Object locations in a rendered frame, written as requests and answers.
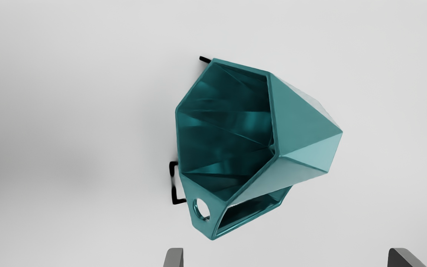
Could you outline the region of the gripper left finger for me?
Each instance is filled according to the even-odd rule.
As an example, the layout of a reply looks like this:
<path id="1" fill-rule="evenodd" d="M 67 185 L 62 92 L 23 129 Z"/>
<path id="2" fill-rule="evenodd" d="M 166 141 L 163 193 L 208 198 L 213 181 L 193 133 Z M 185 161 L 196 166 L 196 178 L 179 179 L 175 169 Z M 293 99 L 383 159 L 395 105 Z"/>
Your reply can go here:
<path id="1" fill-rule="evenodd" d="M 167 250 L 163 267 L 184 267 L 184 249 L 173 247 Z"/>

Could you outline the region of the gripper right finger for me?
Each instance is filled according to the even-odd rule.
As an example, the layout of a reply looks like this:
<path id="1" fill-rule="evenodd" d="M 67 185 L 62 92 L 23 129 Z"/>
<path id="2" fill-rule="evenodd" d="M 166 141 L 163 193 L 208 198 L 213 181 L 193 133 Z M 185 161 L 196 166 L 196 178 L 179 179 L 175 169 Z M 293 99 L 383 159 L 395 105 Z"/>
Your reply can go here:
<path id="1" fill-rule="evenodd" d="M 426 267 L 414 254 L 405 248 L 390 248 L 388 267 Z"/>

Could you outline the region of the teal faceted mug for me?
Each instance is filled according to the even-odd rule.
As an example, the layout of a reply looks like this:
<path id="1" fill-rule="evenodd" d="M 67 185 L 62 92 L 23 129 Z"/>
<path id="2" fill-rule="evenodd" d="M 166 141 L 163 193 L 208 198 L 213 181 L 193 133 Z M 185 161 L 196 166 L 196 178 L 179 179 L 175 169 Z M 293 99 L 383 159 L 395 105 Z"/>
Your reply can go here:
<path id="1" fill-rule="evenodd" d="M 221 59 L 208 62 L 175 116 L 191 222 L 210 240 L 327 174 L 343 134 L 313 97 L 269 71 Z"/>

